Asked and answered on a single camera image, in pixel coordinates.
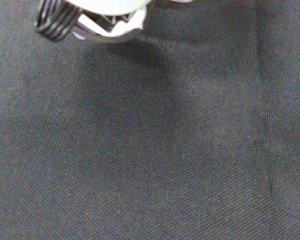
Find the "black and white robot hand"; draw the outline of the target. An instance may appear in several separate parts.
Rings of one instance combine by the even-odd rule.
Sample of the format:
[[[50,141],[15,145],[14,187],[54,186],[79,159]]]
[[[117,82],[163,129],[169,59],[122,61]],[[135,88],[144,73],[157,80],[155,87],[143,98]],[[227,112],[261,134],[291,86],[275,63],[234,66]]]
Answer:
[[[146,25],[152,0],[41,0],[35,30],[51,42],[68,34],[116,44],[133,39]]]

